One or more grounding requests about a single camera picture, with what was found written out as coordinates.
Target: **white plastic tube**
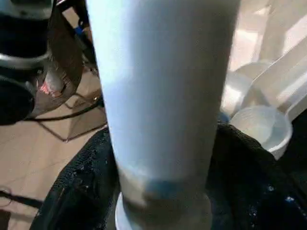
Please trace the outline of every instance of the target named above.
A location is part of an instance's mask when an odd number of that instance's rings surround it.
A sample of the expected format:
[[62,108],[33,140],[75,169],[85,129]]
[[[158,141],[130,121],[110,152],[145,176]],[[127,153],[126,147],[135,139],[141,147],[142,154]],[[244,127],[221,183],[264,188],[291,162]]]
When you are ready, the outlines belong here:
[[133,229],[204,229],[238,0],[89,0],[124,210]]

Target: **white plastic container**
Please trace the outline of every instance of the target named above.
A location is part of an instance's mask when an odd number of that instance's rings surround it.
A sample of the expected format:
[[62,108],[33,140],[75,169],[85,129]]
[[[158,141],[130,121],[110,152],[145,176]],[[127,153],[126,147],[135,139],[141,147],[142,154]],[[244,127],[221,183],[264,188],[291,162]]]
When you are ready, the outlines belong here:
[[277,160],[284,154],[292,136],[288,118],[268,106],[245,108],[235,114],[230,124],[256,139]]

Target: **mesh bag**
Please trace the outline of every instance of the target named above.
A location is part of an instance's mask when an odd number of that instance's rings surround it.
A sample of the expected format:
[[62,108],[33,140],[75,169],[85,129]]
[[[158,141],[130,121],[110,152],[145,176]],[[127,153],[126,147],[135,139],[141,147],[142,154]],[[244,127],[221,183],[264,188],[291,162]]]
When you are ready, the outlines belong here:
[[[270,153],[229,124],[218,124],[204,192],[212,203],[213,230],[307,229],[304,194]],[[118,194],[104,129],[61,171],[30,229],[115,229]]]

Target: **black cable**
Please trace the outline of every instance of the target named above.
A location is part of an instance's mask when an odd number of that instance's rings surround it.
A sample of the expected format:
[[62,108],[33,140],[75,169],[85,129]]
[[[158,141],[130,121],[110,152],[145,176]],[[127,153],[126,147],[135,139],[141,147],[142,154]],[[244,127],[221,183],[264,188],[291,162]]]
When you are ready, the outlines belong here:
[[[10,188],[8,188],[8,187],[5,187],[5,186],[1,185],[0,186],[0,198],[1,197],[5,197],[3,194],[8,194],[9,196],[11,196],[12,195],[12,190]],[[5,204],[5,205],[0,205],[0,208],[7,207],[7,206],[9,206],[11,204],[12,199],[10,199],[9,197],[5,197],[5,198],[7,198],[9,200],[9,202],[7,204]]]
[[40,208],[43,205],[43,201],[20,196],[20,195],[12,195],[11,192],[7,193],[4,191],[0,191],[0,197],[4,197],[6,199],[9,199],[10,203],[13,201],[18,202],[20,204],[28,205],[35,208]]
[[92,104],[91,106],[82,109],[81,111],[78,111],[74,114],[70,114],[70,115],[65,115],[65,116],[58,116],[58,117],[47,117],[47,118],[27,118],[24,121],[36,121],[36,122],[47,122],[47,121],[61,121],[61,120],[65,120],[65,119],[69,119],[69,118],[73,118],[76,116],[80,116],[82,114],[85,114],[93,109],[95,109],[98,106],[103,106],[103,100],[102,97],[100,97],[99,99],[97,99],[97,101]]

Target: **black fabric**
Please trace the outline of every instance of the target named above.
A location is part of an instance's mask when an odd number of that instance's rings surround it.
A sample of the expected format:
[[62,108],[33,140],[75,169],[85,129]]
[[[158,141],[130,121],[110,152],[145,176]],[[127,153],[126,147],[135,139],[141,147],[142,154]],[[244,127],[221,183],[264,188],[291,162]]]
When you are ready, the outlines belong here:
[[[305,230],[307,206],[273,156],[219,123],[206,188],[212,230]],[[118,175],[108,130],[97,132],[59,174],[32,230],[112,230]]]
[[307,199],[307,110],[293,122],[293,135],[279,163],[300,187]]
[[61,171],[30,229],[106,229],[118,194],[118,174],[105,129]]

